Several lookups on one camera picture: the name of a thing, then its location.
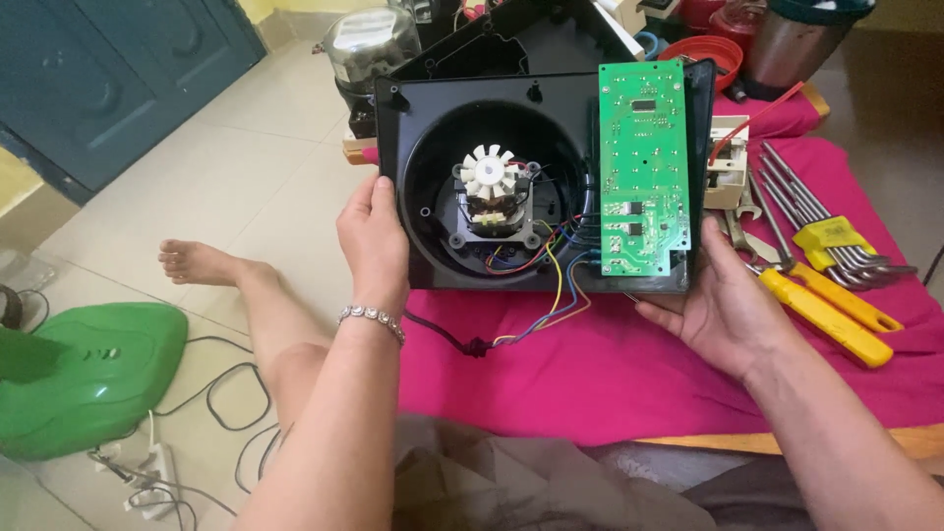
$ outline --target red bowl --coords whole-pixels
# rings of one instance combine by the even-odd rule
[[[694,60],[713,59],[718,67],[727,69],[728,74],[718,74],[715,80],[715,90],[718,92],[727,89],[734,82],[737,71],[744,62],[744,52],[737,43],[714,35],[699,35],[673,43],[659,54],[659,60],[670,60],[680,54]]]

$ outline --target toe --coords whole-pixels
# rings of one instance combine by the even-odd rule
[[[160,250],[163,252],[187,252],[194,248],[196,242],[181,242],[180,240],[164,240],[160,242]]]
[[[161,254],[158,255],[158,262],[163,262],[165,264],[169,264],[172,262],[182,262],[182,261],[183,261],[182,254],[162,252]]]

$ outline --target hand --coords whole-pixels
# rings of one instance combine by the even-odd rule
[[[377,175],[368,177],[347,201],[335,225],[354,278],[353,303],[400,318],[410,291],[410,244],[396,216],[393,182]]]
[[[780,303],[728,244],[713,216],[701,224],[701,241],[708,264],[695,288],[681,299],[646,297],[648,301],[636,305],[639,314],[740,382],[772,353],[808,348]]]

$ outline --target foot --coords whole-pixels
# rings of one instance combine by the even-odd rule
[[[235,286],[246,276],[265,276],[278,281],[276,270],[265,262],[237,258],[200,242],[164,240],[158,261],[175,284]]]

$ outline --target leg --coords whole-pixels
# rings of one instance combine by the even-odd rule
[[[176,284],[234,286],[249,317],[249,339],[285,432],[312,394],[331,340],[264,262],[236,258],[199,242],[166,240],[159,260]]]

